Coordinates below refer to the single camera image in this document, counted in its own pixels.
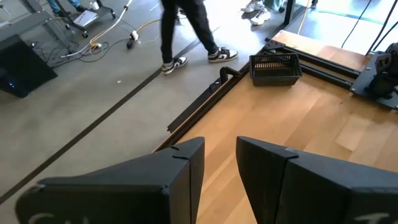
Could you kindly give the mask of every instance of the gray concrete floor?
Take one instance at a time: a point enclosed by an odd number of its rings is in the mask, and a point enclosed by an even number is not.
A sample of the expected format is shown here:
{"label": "gray concrete floor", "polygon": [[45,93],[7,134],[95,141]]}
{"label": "gray concrete floor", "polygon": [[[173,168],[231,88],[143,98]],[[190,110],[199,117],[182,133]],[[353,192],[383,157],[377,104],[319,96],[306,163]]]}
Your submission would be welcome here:
{"label": "gray concrete floor", "polygon": [[[329,1],[320,0],[318,8],[331,8],[331,4],[327,2]],[[366,2],[360,0],[351,2],[356,4],[355,10],[347,9],[351,14],[359,15],[361,10],[358,13],[357,9],[366,5]],[[372,6],[373,12],[379,15],[379,8],[385,10],[388,6],[385,2],[388,3],[383,1],[382,4]],[[115,9],[117,14],[121,12],[124,3],[122,0],[104,0],[104,4]],[[123,21],[100,41],[112,44],[127,38],[133,27],[137,28],[149,20],[158,19],[162,12],[158,3],[156,0],[134,1]],[[249,56],[262,47],[265,37],[269,37],[283,20],[283,14],[273,12],[270,21],[263,26],[253,27],[248,19],[242,19],[239,11],[246,3],[246,0],[229,1],[228,5],[220,0],[205,2],[211,28],[214,30],[219,27],[214,32],[217,43],[237,49],[240,53],[238,60],[209,65],[205,49],[202,45],[197,45],[186,54],[190,62],[185,68],[171,76],[158,76],[0,205],[2,223],[17,223],[13,213],[15,202],[24,190],[39,179],[84,174],[154,150],[169,136],[167,125],[217,78],[219,69],[222,66],[240,69],[249,60]],[[98,33],[112,22],[110,18],[105,17],[97,26],[92,27],[90,33]],[[288,30],[295,32],[298,23],[299,20]],[[354,23],[355,20],[346,17],[309,12],[301,34],[339,46]],[[361,21],[346,48],[357,52],[367,50],[368,47],[364,48],[363,45],[372,41],[372,35],[377,34],[380,25],[372,24],[371,30],[369,26]],[[371,35],[363,38],[367,32]],[[80,37],[78,32],[67,34],[81,46],[88,41]],[[125,42],[122,42],[115,45],[99,62],[74,61],[56,68],[59,77],[32,92],[25,99],[0,93],[0,126],[3,127],[0,129],[0,195],[6,193],[159,69],[159,24],[144,28],[140,35],[141,43],[132,50],[126,50]],[[49,38],[43,34],[41,28],[37,28],[32,34],[26,34],[25,40],[47,44]],[[183,20],[182,26],[178,26],[175,33],[174,52],[180,52],[195,39],[196,35],[190,24]],[[356,44],[358,39],[361,39],[362,44]],[[392,41],[386,39],[384,44]]]}

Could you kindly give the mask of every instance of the wooden platform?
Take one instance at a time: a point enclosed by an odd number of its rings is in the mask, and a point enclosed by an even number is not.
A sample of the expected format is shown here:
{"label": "wooden platform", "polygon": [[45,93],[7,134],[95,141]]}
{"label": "wooden platform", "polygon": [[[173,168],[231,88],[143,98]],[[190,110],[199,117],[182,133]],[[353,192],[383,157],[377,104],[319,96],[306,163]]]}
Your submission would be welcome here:
{"label": "wooden platform", "polygon": [[[363,55],[280,32],[274,40],[362,70]],[[254,87],[246,75],[181,141],[204,136],[198,224],[256,223],[235,158],[236,136],[398,172],[398,114],[304,75],[292,87]]]}

